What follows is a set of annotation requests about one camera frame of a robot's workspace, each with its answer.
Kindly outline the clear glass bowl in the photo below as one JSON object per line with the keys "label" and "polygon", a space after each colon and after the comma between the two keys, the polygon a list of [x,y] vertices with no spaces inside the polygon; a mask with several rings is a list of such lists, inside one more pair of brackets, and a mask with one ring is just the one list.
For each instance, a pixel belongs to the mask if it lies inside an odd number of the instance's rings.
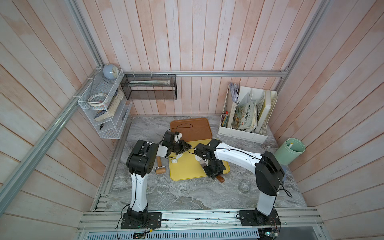
{"label": "clear glass bowl", "polygon": [[251,183],[250,181],[243,179],[239,182],[238,189],[241,193],[248,193],[251,190]]}

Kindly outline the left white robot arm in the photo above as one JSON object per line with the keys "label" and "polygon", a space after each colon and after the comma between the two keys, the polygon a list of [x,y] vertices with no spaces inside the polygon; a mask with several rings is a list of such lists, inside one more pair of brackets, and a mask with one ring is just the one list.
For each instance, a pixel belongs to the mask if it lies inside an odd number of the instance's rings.
{"label": "left white robot arm", "polygon": [[182,139],[180,132],[167,131],[159,143],[138,140],[127,159],[132,179],[132,200],[130,209],[144,212],[148,208],[148,174],[153,170],[157,158],[172,158],[186,152],[191,145]]}

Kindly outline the wooden dough roller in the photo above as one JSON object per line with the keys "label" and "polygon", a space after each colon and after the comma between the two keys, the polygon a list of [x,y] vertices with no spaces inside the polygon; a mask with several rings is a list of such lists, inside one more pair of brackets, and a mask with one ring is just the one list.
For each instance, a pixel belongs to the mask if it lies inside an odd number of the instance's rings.
{"label": "wooden dough roller", "polygon": [[158,166],[155,168],[155,172],[157,175],[164,174],[167,170],[166,166],[162,164],[162,160],[160,156],[157,156],[157,164]]}

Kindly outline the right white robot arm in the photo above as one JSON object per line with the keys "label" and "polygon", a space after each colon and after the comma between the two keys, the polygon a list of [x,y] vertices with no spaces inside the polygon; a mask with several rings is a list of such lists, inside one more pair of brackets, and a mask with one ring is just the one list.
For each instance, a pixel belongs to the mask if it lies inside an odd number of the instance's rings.
{"label": "right white robot arm", "polygon": [[271,214],[278,189],[285,172],[271,152],[263,154],[247,152],[212,139],[206,145],[194,148],[196,160],[202,165],[207,177],[215,179],[226,169],[224,161],[240,166],[255,175],[259,191],[256,214],[267,217]]}

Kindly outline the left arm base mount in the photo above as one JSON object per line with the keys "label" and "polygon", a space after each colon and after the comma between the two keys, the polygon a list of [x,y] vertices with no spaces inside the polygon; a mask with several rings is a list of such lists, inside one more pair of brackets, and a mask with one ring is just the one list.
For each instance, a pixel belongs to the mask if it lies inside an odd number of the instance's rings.
{"label": "left arm base mount", "polygon": [[128,208],[123,214],[121,229],[159,229],[162,223],[161,212],[148,212],[146,207],[142,212]]}

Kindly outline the yellow plastic tray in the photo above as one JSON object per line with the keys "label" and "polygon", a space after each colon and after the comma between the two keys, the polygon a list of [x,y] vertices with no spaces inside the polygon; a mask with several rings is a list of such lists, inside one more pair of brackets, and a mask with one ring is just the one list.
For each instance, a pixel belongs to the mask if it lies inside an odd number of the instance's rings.
{"label": "yellow plastic tray", "polygon": [[183,155],[177,159],[177,163],[173,163],[177,157],[175,154],[171,155],[169,159],[170,178],[173,181],[189,180],[207,177],[200,163],[195,159],[194,154],[184,152]]}

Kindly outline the metal dough scraper wooden handle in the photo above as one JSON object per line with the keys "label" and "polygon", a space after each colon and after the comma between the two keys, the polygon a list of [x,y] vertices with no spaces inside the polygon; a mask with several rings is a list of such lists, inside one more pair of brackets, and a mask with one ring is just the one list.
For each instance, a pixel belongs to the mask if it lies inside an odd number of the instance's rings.
{"label": "metal dough scraper wooden handle", "polygon": [[224,183],[225,182],[225,179],[217,172],[215,172],[214,170],[212,170],[207,164],[205,161],[200,161],[200,165],[201,167],[203,168],[205,174],[212,178],[212,179],[217,179],[220,183]]}

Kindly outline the white dough trimming strip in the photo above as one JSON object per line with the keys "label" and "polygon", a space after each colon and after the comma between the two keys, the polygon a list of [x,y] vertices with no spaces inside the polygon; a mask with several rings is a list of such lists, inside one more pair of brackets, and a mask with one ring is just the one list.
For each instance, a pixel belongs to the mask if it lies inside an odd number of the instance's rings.
{"label": "white dough trimming strip", "polygon": [[182,156],[183,156],[183,154],[176,155],[174,158],[171,159],[171,162],[173,164],[177,164],[178,163],[178,159],[181,158]]}

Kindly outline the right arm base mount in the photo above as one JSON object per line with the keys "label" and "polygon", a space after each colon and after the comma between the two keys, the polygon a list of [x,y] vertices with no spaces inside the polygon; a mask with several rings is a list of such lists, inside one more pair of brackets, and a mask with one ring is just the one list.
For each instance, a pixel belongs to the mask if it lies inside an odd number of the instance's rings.
{"label": "right arm base mount", "polygon": [[281,221],[275,208],[266,216],[257,209],[240,210],[237,218],[241,221],[242,226],[280,226]]}

